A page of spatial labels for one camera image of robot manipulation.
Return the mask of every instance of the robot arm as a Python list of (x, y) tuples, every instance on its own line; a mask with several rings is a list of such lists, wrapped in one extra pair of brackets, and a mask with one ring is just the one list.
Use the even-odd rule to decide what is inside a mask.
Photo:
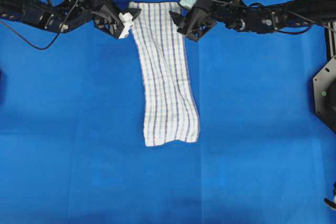
[(95, 28), (115, 39), (127, 37), (140, 9), (120, 10), (113, 0), (0, 0), (0, 18), (53, 33), (68, 33), (93, 20)]
[(238, 32), (258, 34), (283, 32), (285, 27), (307, 29), (336, 20), (336, 0), (295, 0), (283, 4), (264, 6), (254, 3), (247, 6), (242, 0), (180, 0), (189, 12), (186, 17), (172, 13), (178, 32), (199, 41), (217, 22)]

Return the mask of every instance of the towel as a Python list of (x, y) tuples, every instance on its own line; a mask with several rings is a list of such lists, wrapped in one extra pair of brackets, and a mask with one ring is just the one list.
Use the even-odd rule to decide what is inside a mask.
[(184, 37), (169, 11), (176, 2), (134, 3), (142, 9), (132, 28), (145, 88), (144, 138), (148, 147), (180, 140), (197, 142), (200, 118), (190, 86)]

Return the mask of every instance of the white clip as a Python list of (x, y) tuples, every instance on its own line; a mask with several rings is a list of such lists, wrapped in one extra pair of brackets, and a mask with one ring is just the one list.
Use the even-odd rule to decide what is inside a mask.
[(121, 35), (119, 36), (119, 39), (125, 39), (128, 37), (130, 33), (130, 29), (132, 29), (134, 22), (133, 22), (133, 16), (130, 13), (119, 13), (119, 18), (122, 21), (124, 25), (124, 29), (121, 32)]

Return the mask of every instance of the white checkered towel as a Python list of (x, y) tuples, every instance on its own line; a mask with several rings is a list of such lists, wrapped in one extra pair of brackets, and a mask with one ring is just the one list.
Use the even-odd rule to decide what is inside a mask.
[(176, 2), (130, 3), (142, 12), (132, 29), (138, 46), (145, 87), (146, 146), (174, 140), (198, 140), (200, 119), (191, 92), (184, 37), (169, 11), (181, 13)]

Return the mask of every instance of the blue table surface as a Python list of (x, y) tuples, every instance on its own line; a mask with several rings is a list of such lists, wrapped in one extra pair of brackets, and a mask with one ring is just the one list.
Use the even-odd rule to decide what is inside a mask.
[[(40, 46), (53, 37), (12, 25)], [(87, 24), (40, 52), (0, 27), (0, 223), (335, 223), (335, 135), (313, 113), (324, 30), (218, 24), (186, 47), (200, 140), (146, 148), (132, 36)]]

